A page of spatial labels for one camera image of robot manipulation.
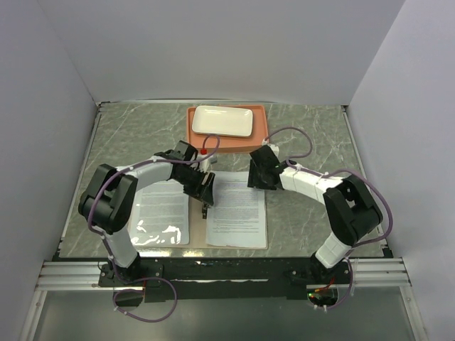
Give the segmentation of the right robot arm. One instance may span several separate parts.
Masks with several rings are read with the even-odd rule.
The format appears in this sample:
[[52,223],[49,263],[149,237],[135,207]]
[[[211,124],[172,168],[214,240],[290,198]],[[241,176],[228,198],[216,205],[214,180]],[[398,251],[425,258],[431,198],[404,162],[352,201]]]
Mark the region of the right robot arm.
[[373,195],[357,175],[342,178],[280,161],[268,144],[250,153],[247,186],[299,193],[325,206],[331,232],[310,258],[311,276],[319,283],[333,278],[347,253],[383,221]]

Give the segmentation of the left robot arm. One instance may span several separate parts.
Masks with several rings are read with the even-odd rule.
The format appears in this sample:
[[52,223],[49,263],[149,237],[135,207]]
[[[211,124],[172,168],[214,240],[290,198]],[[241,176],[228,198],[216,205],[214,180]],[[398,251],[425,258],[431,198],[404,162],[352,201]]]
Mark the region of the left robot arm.
[[101,237],[115,276],[124,285],[134,285],[143,274],[141,257],[127,231],[136,192],[174,180],[188,197],[211,207],[215,174],[208,168],[213,156],[179,141],[175,148],[130,166],[104,163],[97,167],[80,197],[78,212],[86,219],[88,229]]

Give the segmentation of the white printed paper sheet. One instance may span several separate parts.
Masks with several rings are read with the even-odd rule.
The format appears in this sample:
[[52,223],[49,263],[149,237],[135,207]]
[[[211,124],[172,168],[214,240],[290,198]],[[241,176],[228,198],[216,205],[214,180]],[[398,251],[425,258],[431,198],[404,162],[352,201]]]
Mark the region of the white printed paper sheet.
[[136,248],[187,245],[189,197],[174,180],[154,183],[134,197],[129,236]]

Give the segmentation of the tan paper folder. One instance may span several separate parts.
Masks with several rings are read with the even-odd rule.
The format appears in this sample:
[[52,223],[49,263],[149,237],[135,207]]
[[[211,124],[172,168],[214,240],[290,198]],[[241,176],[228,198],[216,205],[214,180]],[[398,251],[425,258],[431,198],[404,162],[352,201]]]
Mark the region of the tan paper folder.
[[203,208],[201,202],[189,197],[189,232],[190,239],[187,245],[181,245],[177,247],[140,247],[137,248],[140,251],[150,251],[153,248],[221,248],[221,249],[235,249],[235,248],[222,248],[214,247],[206,243],[206,221],[208,209]]

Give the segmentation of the white printed paper sheets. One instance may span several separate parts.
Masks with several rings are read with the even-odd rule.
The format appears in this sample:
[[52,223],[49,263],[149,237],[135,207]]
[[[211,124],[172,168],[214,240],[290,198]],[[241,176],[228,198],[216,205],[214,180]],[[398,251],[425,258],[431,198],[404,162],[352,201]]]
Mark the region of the white printed paper sheets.
[[214,247],[266,249],[265,193],[247,186],[247,172],[217,171],[214,206],[208,208],[206,243]]

